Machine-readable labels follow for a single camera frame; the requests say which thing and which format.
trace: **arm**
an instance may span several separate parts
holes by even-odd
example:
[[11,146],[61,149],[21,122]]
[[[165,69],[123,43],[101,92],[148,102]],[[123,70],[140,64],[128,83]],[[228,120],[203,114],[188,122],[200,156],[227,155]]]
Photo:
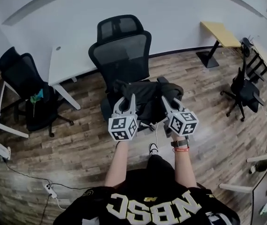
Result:
[[[178,137],[174,133],[172,133],[172,138],[174,141],[185,139],[185,137]],[[187,188],[197,187],[189,152],[175,151],[175,181]]]
[[115,187],[126,179],[128,141],[119,142],[114,152],[113,161],[107,172],[104,186]]

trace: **power outlet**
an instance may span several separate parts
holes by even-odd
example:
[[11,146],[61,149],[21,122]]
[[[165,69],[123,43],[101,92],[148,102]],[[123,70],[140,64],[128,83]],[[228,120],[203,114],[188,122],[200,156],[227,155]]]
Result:
[[46,184],[44,187],[47,190],[47,192],[51,195],[52,198],[56,198],[57,197],[56,192],[54,192],[54,190],[51,188],[50,184]]

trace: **bracelet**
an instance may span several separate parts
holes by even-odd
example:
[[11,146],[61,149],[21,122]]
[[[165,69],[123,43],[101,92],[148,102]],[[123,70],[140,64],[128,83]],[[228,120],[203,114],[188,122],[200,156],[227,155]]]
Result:
[[175,152],[188,152],[190,148],[174,148]]

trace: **chair headrest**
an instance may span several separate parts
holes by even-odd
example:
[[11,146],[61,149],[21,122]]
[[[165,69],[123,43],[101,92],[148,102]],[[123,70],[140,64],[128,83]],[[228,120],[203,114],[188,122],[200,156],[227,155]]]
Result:
[[105,44],[144,31],[141,22],[134,15],[120,15],[107,18],[98,23],[97,43]]

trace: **office chair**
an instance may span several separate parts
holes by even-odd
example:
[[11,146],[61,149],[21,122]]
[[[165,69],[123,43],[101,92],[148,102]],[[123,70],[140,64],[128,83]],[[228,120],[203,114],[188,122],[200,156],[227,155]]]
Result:
[[[67,121],[70,125],[74,124],[73,121],[58,115],[57,109],[64,99],[58,101],[53,88],[40,78],[29,53],[19,55],[15,48],[11,47],[0,58],[0,71],[3,80],[17,92],[22,101],[26,100],[24,112],[18,109],[19,103],[15,104],[16,122],[18,122],[18,115],[25,115],[29,131],[37,131],[48,126],[50,137],[54,137],[52,123],[57,118]],[[41,89],[43,89],[43,98],[36,102],[34,107],[30,97],[38,94]]]
[[[145,31],[141,22],[133,15],[121,15],[98,23],[97,42],[88,54],[106,83],[107,98],[101,102],[104,120],[108,122],[115,103],[122,97],[114,93],[116,80],[126,83],[145,80],[149,75],[149,50],[151,34]],[[161,83],[168,81],[158,78]]]
[[238,69],[237,76],[232,80],[231,91],[233,94],[226,91],[221,91],[220,94],[223,95],[225,93],[235,100],[234,105],[230,108],[228,113],[226,113],[226,116],[229,117],[232,110],[236,106],[239,106],[243,116],[241,121],[244,121],[245,115],[243,106],[248,106],[252,111],[257,113],[259,104],[263,106],[264,101],[259,97],[259,89],[245,78],[246,61],[243,44],[241,45],[241,50],[243,51],[243,68],[242,71],[241,68]]

